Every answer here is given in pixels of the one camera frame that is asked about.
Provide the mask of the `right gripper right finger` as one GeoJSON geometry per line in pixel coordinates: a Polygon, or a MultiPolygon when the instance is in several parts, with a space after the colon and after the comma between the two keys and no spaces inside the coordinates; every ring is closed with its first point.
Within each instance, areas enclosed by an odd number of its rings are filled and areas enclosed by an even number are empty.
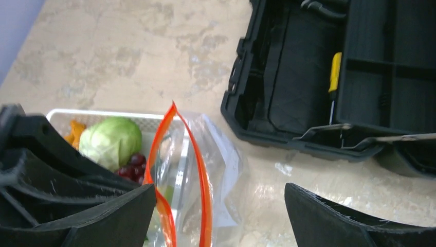
{"type": "Polygon", "coordinates": [[[284,199],[298,246],[435,246],[435,227],[368,215],[294,183],[285,185],[284,199]]]}

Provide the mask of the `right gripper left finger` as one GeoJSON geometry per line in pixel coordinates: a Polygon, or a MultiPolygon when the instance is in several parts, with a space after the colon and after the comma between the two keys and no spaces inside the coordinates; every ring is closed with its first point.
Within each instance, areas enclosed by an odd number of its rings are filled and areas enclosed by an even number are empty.
{"type": "Polygon", "coordinates": [[[154,187],[98,166],[42,115],[1,108],[1,246],[143,246],[154,187]]]}

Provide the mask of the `purple grape bunch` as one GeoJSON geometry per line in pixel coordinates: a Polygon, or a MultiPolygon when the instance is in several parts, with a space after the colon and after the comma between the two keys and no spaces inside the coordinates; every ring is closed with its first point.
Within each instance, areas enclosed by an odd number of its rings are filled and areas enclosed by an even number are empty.
{"type": "Polygon", "coordinates": [[[146,157],[140,153],[136,153],[130,157],[130,160],[125,166],[120,167],[115,173],[127,180],[142,184],[144,181],[146,164],[146,157]]]}

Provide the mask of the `clear zip top bag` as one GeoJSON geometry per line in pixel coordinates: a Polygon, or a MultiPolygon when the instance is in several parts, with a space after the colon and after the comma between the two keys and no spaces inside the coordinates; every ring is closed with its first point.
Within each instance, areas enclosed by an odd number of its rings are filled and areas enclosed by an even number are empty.
{"type": "Polygon", "coordinates": [[[157,204],[145,246],[237,246],[246,158],[204,114],[171,105],[151,144],[144,180],[157,204]]]}

